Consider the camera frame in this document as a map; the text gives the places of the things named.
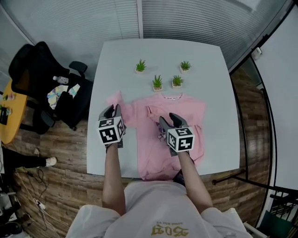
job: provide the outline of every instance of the person's arm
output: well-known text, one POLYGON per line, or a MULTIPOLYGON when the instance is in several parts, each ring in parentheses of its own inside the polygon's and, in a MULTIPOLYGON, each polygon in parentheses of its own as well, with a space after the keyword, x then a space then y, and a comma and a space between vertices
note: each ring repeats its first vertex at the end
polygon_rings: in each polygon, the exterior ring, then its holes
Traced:
POLYGON ((209 207, 213 207, 211 197, 202 182, 196 167, 187 152, 178 153, 187 196, 195 205, 199 213, 209 207))
POLYGON ((125 214, 125 196, 117 143, 110 145, 107 149, 102 206, 118 212, 120 216, 125 214))

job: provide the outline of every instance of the floor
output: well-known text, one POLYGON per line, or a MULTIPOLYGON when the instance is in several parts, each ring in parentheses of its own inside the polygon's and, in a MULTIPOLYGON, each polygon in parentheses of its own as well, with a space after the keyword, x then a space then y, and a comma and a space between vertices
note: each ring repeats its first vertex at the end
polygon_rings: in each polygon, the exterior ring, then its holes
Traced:
MULTIPOLYGON (((242 69, 238 69, 231 78, 244 117, 249 179, 267 183, 270 163, 269 128, 262 92, 253 86, 250 78, 242 69)), ((29 122, 31 117, 32 111, 27 109, 25 122, 29 122)), ((41 156, 56 156, 58 158, 55 167, 43 169, 47 190, 40 199, 46 205, 46 212, 50 215, 45 215, 47 221, 54 225, 60 237, 66 236, 68 227, 55 219, 70 226, 81 206, 85 204, 102 205, 103 177, 89 175, 86 169, 87 121, 81 121, 77 128, 77 131, 73 132, 64 123, 56 122, 54 128, 44 135, 19 130, 13 143, 8 145, 8 148, 23 154, 33 154, 34 149, 38 148, 41 156)), ((239 128, 239 132, 240 165, 244 167, 244 142, 241 128, 239 128)), ((37 169, 28 170, 38 179, 37 169)), ((264 200, 264 189, 234 179, 226 180, 216 186, 212 185, 213 179, 225 177, 237 171, 239 170, 202 177, 215 207, 221 211, 234 207, 243 222, 248 221, 251 225, 255 225, 264 200)), ((34 187, 33 191, 26 174, 20 173, 20 177, 33 197, 34 192, 37 196, 43 192, 44 185, 42 183, 30 178, 34 187)), ((45 227, 37 207, 17 174, 14 175, 14 178, 16 183, 21 186, 17 196, 22 212, 27 212, 32 218, 23 223, 25 230, 34 238, 57 237, 51 225, 47 223, 47 228, 45 227)), ((123 187, 129 182, 130 179, 123 179, 123 187)))

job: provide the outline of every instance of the black and white marker cube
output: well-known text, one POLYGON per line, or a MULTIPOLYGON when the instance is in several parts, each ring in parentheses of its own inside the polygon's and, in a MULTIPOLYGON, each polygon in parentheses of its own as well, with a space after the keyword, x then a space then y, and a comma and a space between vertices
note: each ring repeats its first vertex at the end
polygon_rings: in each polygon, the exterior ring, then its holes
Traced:
POLYGON ((124 134, 122 117, 99 120, 97 133, 104 145, 119 142, 124 134))
POLYGON ((195 144, 194 131, 191 127, 169 129, 167 143, 175 152, 190 151, 195 144))

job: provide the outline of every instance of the white plant pot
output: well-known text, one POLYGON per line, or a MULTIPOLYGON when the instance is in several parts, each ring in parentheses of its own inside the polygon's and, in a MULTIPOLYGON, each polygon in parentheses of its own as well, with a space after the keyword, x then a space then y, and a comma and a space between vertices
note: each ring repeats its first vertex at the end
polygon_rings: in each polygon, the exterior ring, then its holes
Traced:
POLYGON ((173 80, 172 80, 172 88, 180 88, 181 86, 182 86, 182 83, 181 83, 180 86, 174 86, 174 84, 173 84, 173 80))
POLYGON ((187 72, 190 70, 190 69, 189 69, 189 70, 183 70, 183 69, 181 68, 181 66, 179 66, 179 68, 180 68, 180 72, 181 72, 181 73, 187 73, 187 72))
POLYGON ((137 70, 135 69, 135 73, 136 73, 136 74, 143 74, 144 71, 137 71, 137 70))
POLYGON ((154 91, 154 92, 160 92, 160 91, 163 89, 163 86, 162 86, 161 89, 157 89, 157 90, 156 90, 156 89, 154 89, 154 86, 153 86, 153 84, 152 84, 152 88, 153 88, 153 91, 154 91))

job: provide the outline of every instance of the white table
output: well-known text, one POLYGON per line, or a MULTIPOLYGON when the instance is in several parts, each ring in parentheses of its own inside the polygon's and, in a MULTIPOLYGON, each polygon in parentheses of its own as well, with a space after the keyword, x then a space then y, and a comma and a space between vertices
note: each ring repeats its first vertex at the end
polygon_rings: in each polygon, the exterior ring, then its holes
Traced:
MULTIPOLYGON (((205 156, 197 166, 203 174, 239 168, 240 146, 236 102, 229 73, 220 47, 203 43, 133 39, 105 42, 96 69, 88 119, 87 172, 104 175, 105 147, 96 132, 99 113, 106 98, 121 90, 125 103, 154 95, 154 75, 163 79, 163 95, 185 93, 206 103, 203 120, 205 156), (146 60, 143 75, 135 73, 139 60, 146 60), (179 63, 187 60, 192 68, 181 74, 179 63), (172 89, 171 78, 182 75, 183 86, 172 89)), ((135 128, 127 128, 124 148, 119 149, 123 177, 139 178, 135 128)))

